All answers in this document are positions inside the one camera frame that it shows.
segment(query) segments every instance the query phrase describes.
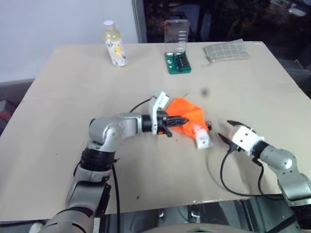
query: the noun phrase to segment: table surface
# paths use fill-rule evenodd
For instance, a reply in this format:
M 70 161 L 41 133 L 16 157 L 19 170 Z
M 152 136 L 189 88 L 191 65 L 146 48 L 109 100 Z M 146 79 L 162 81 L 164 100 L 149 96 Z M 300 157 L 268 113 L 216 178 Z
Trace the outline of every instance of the table surface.
M 146 133 L 123 141 L 116 152 L 122 212 L 240 199 L 219 177 L 227 146 L 217 132 L 230 130 L 227 119 L 251 125 L 267 142 L 290 150 L 310 178 L 309 98 L 263 43 L 245 43 L 248 60 L 210 66 L 206 45 L 188 44 L 192 71 L 181 75 L 167 72 L 163 44 L 126 44 L 124 68 L 111 64 L 104 45 L 57 48 L 0 138 L 0 219 L 51 218 L 64 209 L 90 120 L 128 112 L 158 90 L 204 109 L 214 147 L 197 150 L 178 132 L 173 138 Z M 147 113 L 147 105 L 137 111 Z M 279 193 L 276 176 L 265 168 L 264 192 Z M 224 172 L 232 189 L 258 194 L 260 168 L 247 155 L 231 155 Z M 115 211 L 112 188 L 106 212 Z

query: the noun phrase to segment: juice bottle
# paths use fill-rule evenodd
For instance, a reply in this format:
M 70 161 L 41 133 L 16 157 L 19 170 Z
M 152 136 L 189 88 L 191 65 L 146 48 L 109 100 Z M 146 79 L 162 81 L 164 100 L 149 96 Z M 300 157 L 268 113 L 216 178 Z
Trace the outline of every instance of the juice bottle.
M 126 65 L 127 59 L 122 44 L 121 34 L 116 29 L 112 20 L 106 20 L 104 22 L 104 26 L 104 39 L 111 57 L 112 64 L 117 67 L 123 67 Z

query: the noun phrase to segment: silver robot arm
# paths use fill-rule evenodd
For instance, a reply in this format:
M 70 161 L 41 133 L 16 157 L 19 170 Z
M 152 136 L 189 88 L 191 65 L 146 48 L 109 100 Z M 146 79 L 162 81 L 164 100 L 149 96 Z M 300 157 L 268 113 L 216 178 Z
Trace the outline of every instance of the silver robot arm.
M 295 213 L 301 229 L 311 229 L 311 182 L 297 167 L 295 156 L 283 149 L 276 149 L 258 136 L 252 128 L 236 121 L 229 139 L 220 135 L 228 144 L 242 149 L 247 155 L 261 159 L 276 174 L 277 183 L 285 201 Z
M 120 142 L 141 132 L 171 137 L 168 127 L 187 123 L 185 118 L 168 116 L 159 110 L 168 100 L 168 96 L 160 92 L 149 101 L 149 115 L 125 113 L 91 121 L 90 139 L 74 171 L 66 209 L 49 220 L 40 233 L 93 232 L 94 218 L 103 216 L 107 208 L 111 189 L 107 181 Z

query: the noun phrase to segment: checkered cloth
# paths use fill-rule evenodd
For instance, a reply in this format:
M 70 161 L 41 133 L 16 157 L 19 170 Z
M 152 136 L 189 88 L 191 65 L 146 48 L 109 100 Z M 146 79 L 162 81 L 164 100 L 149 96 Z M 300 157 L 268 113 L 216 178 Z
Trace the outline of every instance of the checkered cloth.
M 203 50 L 210 63 L 249 58 L 242 39 L 206 46 Z

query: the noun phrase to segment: orange fabric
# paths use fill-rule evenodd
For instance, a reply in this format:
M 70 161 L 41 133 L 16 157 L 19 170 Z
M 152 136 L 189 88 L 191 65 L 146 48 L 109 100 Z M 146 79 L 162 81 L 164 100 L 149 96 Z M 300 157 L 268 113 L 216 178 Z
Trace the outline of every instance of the orange fabric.
M 169 116 L 181 116 L 189 120 L 189 122 L 182 126 L 172 127 L 174 130 L 185 133 L 192 138 L 195 138 L 193 132 L 194 124 L 200 125 L 208 131 L 205 124 L 203 109 L 184 98 L 175 98 L 166 109 L 166 112 Z

